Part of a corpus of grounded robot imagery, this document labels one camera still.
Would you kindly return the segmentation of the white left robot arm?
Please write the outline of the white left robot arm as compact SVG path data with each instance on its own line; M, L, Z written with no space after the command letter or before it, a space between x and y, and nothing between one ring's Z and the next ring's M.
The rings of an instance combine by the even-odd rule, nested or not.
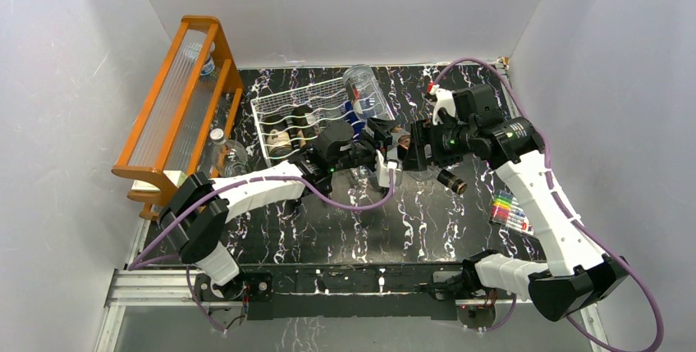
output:
M365 167L378 175L378 184L393 195L401 168L390 156L397 124L392 119L370 117L360 133L347 121L332 121L299 152L262 171L208 178L188 176L157 218L161 239L168 239L180 262L197 267L211 293L222 299L239 299L258 291L258 278L242 270L222 244L226 224L244 213L313 194L324 203L351 212L368 211L383 202L357 206L330 199L332 178L338 171Z

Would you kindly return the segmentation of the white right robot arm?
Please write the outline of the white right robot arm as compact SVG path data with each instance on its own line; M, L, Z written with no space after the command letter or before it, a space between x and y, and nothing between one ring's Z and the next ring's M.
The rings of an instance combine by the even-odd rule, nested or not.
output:
M466 259L459 275L433 281L432 294L482 298L493 289L506 290L556 322L621 284L628 275L623 263L577 228L579 214L565 204L547 165L543 137L527 118L506 117L490 85L456 90L431 85L428 97L433 115L411 125L404 168L440 167L440 182L453 188L450 165L468 154L485 161L516 198L545 255L539 262L484 251Z

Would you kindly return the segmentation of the square clear bottle black cap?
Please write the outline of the square clear bottle black cap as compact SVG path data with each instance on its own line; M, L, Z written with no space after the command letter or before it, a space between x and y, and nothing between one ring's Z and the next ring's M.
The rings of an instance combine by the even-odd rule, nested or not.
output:
M399 128L398 130L395 129L392 134L396 138L397 157L401 161L404 170L411 178L418 182L437 180L454 194L460 196L464 195L468 187L467 183L452 172L433 164L427 164L423 170L420 170L415 161L407 160L407 153L411 140L409 132Z

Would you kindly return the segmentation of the dark wine bottle brown label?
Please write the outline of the dark wine bottle brown label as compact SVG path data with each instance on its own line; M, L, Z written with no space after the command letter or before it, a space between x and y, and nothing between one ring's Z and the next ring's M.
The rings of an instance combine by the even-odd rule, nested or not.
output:
M297 129L297 135L300 137L302 146L318 136L318 119L310 106L305 104L295 107L292 111L292 116L293 125Z

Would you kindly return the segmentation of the round clear bottle white cap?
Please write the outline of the round clear bottle white cap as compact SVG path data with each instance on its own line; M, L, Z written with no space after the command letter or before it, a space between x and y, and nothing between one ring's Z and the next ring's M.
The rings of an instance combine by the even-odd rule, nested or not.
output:
M369 118L394 120L391 107L370 66L351 66L342 79L352 109L361 121L366 122Z

